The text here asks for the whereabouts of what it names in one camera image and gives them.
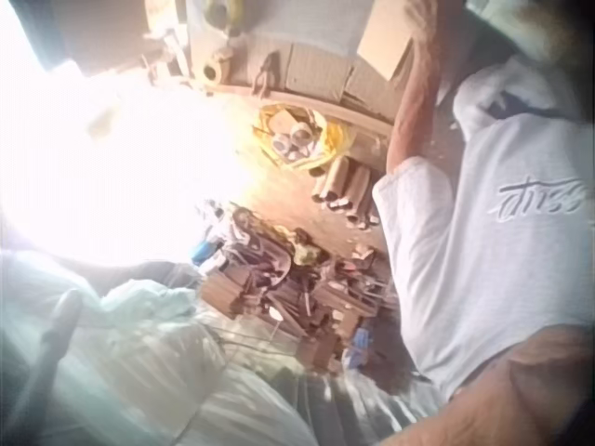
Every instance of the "wooden board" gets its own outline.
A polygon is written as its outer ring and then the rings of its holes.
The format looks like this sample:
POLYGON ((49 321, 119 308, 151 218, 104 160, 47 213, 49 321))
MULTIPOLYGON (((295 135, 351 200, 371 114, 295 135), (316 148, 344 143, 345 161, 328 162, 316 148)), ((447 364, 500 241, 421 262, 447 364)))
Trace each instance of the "wooden board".
POLYGON ((253 98, 250 96, 251 88, 249 86, 238 85, 203 85, 200 82, 192 82, 194 88, 203 89, 208 93, 222 93, 227 95, 236 95, 249 98, 257 106, 273 103, 283 103, 295 105, 297 107, 305 107, 316 110, 317 112, 336 118, 341 121, 356 125, 363 131, 372 135, 380 135, 382 137, 390 137, 392 133, 392 124, 373 118, 364 113, 350 110, 340 105, 318 100, 313 98, 305 98, 293 93, 285 93, 283 91, 271 91, 269 95, 263 100, 253 98))
POLYGON ((357 54, 389 81, 409 45, 404 0, 376 0, 357 54))
POLYGON ((283 88, 287 79, 287 68, 289 58, 291 57, 292 44, 283 40, 273 40, 257 35, 249 35, 246 40, 247 47, 247 79, 252 85, 252 81, 258 74, 262 62, 271 52, 278 54, 277 67, 273 67, 278 78, 274 79, 271 88, 283 88))
POLYGON ((285 88, 304 96, 339 103, 350 66, 347 59, 322 49, 294 44, 285 88))
POLYGON ((407 51, 395 75, 386 81, 369 63, 357 58, 345 85, 345 93, 356 98, 360 106, 371 113, 393 121, 401 106, 412 62, 413 51, 407 51))

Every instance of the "cardboard piece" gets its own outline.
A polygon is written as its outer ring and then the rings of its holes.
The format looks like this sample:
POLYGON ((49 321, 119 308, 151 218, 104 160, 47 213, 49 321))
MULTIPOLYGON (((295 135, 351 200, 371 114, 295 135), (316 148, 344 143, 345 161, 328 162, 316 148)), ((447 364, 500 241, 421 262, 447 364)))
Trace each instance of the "cardboard piece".
POLYGON ((345 93, 356 98, 360 107, 393 122, 401 107, 401 98, 409 79, 412 62, 413 52, 407 50, 392 79, 386 81, 369 63, 357 58, 345 85, 345 93))
POLYGON ((345 58, 315 46, 294 44, 285 87, 303 96, 339 103, 350 67, 345 58))
POLYGON ((376 0, 357 50, 387 81, 394 75, 411 39, 403 4, 404 0, 376 0))

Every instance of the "cardboard tube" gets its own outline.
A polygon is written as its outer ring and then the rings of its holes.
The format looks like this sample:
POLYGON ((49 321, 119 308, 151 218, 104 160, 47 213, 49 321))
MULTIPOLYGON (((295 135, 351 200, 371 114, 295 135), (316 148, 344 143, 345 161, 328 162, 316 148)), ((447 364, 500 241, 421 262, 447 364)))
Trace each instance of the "cardboard tube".
POLYGON ((346 206, 349 209, 356 209, 364 199, 365 193, 370 182, 370 169, 365 165, 358 164, 353 176, 350 179, 344 199, 347 199, 346 206))
POLYGON ((372 182, 368 182, 368 186, 365 190, 365 195, 360 201, 357 208, 351 209, 347 213, 347 219, 352 223, 368 223, 368 212, 370 205, 372 204, 372 182))
POLYGON ((380 215, 378 214, 378 208, 376 207, 374 200, 372 200, 370 203, 370 209, 368 210, 368 220, 370 221, 370 226, 378 226, 380 224, 380 215))
POLYGON ((211 85, 220 85, 227 82, 230 75, 231 59, 209 60, 202 69, 205 82, 211 85))
POLYGON ((314 189, 312 189, 312 194, 311 194, 311 198, 315 203, 322 203, 324 201, 324 197, 322 196, 322 193, 323 193, 325 183, 326 183, 326 175, 316 178, 316 184, 314 185, 314 189))
POLYGON ((298 147, 306 147, 314 140, 312 129, 307 123, 297 123, 291 127, 291 142, 298 147))
POLYGON ((336 158, 331 163, 331 167, 328 169, 328 174, 326 175, 323 193, 321 194, 326 201, 333 202, 343 195, 349 170, 350 159, 346 156, 336 158))
POLYGON ((342 212, 342 211, 341 211, 341 208, 340 208, 340 207, 339 207, 339 205, 337 204, 337 201, 334 201, 334 202, 328 202, 328 203, 326 204, 326 208, 327 208, 329 211, 333 212, 333 213, 340 213, 340 212, 342 212))

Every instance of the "plastic bag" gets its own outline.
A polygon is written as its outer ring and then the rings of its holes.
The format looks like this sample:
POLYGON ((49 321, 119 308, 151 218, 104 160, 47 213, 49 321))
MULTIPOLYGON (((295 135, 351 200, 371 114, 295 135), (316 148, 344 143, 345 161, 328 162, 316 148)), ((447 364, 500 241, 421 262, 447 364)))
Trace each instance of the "plastic bag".
POLYGON ((285 157, 280 155, 272 146, 272 132, 269 129, 269 120, 276 113, 282 110, 300 110, 302 113, 304 109, 300 107, 293 107, 284 104, 266 105, 262 107, 258 113, 258 119, 253 127, 253 135, 258 145, 264 151, 269 159, 271 159, 278 167, 295 170, 310 170, 314 167, 319 167, 333 161, 339 155, 345 153, 355 139, 353 130, 343 124, 329 123, 317 111, 310 111, 314 122, 322 129, 317 145, 317 154, 311 155, 308 158, 303 158, 289 162, 285 157))
MULTIPOLYGON (((69 289, 84 295, 53 397, 85 435, 114 446, 316 444, 280 395, 253 373, 228 366, 201 321, 186 315, 193 290, 128 282, 100 299, 82 278, 31 254, 3 253, 2 279, 0 328, 29 364, 48 309, 69 289)), ((40 444, 55 444, 69 430, 47 428, 53 433, 40 444)))

